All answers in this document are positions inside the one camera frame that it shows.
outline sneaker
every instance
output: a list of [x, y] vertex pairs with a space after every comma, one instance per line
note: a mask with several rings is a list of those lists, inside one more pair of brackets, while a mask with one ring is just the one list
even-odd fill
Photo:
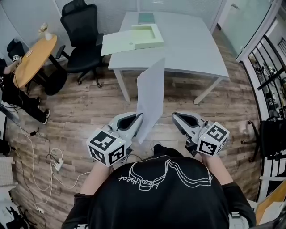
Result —
[[50, 109], [46, 109], [45, 114], [46, 114], [46, 121], [44, 122], [44, 124], [46, 124], [48, 122], [48, 118], [50, 116]]
[[38, 96], [38, 97], [36, 98], [36, 100], [37, 100], [37, 104], [38, 104], [37, 108], [40, 109], [41, 98]]
[[154, 152], [154, 146], [155, 145], [162, 145], [162, 144], [158, 140], [152, 141], [151, 144], [150, 144], [152, 152]]

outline round wooden table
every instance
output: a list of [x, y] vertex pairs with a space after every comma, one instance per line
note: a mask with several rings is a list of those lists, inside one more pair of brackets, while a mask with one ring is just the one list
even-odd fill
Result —
[[17, 67], [14, 77], [14, 84], [16, 87], [21, 88], [25, 86], [40, 70], [46, 60], [50, 57], [55, 45], [57, 43], [57, 36], [53, 35], [53, 38], [49, 41], [46, 38], [42, 38], [33, 45], [30, 50], [23, 57], [22, 63]]

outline chair armrest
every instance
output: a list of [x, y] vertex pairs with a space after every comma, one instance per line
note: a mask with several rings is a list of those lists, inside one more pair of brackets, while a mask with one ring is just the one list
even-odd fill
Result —
[[58, 50], [58, 52], [57, 52], [57, 55], [55, 56], [56, 59], [58, 59], [58, 58], [61, 57], [61, 55], [63, 54], [63, 50], [64, 50], [65, 47], [66, 47], [66, 46], [63, 45], [63, 46], [61, 46], [61, 47], [59, 48], [59, 50]]
[[98, 45], [102, 45], [103, 35], [104, 35], [104, 34], [98, 34], [98, 36], [97, 36], [97, 42], [96, 42], [96, 46], [98, 46]]

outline green folder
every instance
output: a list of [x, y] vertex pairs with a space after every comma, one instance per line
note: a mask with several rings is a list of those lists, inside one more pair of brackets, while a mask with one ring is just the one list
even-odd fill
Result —
[[154, 24], [154, 14], [153, 13], [139, 13], [138, 24]]

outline person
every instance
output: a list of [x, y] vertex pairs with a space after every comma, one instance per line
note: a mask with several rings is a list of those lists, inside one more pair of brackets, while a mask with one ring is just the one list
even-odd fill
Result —
[[154, 156], [114, 172], [100, 162], [75, 195], [62, 229], [228, 229], [239, 212], [249, 226], [255, 214], [218, 156], [183, 157], [160, 142]]
[[39, 106], [41, 102], [40, 97], [37, 99], [30, 98], [14, 85], [13, 71], [20, 61], [21, 60], [16, 60], [8, 67], [6, 67], [4, 61], [0, 61], [0, 85], [3, 92], [2, 100], [10, 105], [16, 105], [22, 108], [34, 119], [46, 124], [50, 116], [50, 109], [46, 109], [45, 112], [41, 111]]

